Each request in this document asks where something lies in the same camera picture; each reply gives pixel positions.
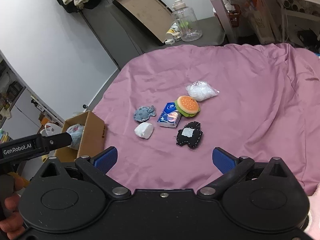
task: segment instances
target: human hand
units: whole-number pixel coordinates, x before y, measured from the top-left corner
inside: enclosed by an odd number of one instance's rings
[[[23,188],[23,180],[16,178],[14,181],[14,190],[18,191]],[[23,225],[23,219],[18,211],[20,196],[17,193],[13,193],[11,197],[4,200],[4,205],[7,209],[13,211],[12,215],[5,220],[0,221],[0,228],[6,232],[10,240],[21,235],[25,229]]]

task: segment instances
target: tissue pack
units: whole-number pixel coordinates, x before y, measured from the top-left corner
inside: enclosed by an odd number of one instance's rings
[[[176,128],[180,118],[181,113],[176,109],[175,103],[167,103],[158,119],[158,124],[163,127]]]

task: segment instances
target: blue plush toy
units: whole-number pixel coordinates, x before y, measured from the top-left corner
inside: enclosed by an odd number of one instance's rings
[[[84,126],[79,123],[75,125],[71,125],[67,129],[67,133],[71,135],[72,143],[69,146],[71,149],[79,150],[82,134],[83,134]]]
[[[156,116],[156,110],[154,106],[140,106],[133,114],[133,119],[137,122],[144,122],[150,118],[150,116]]]

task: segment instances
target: large plastic bottle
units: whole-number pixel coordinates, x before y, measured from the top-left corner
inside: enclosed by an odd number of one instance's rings
[[[195,12],[191,7],[186,6],[182,0],[176,0],[172,6],[174,12],[172,17],[179,26],[183,41],[195,41],[202,36]]]

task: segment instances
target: black felt toy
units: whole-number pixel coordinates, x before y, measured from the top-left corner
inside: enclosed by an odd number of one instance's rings
[[[188,144],[190,148],[196,148],[202,137],[199,122],[190,122],[182,130],[178,131],[177,145]]]

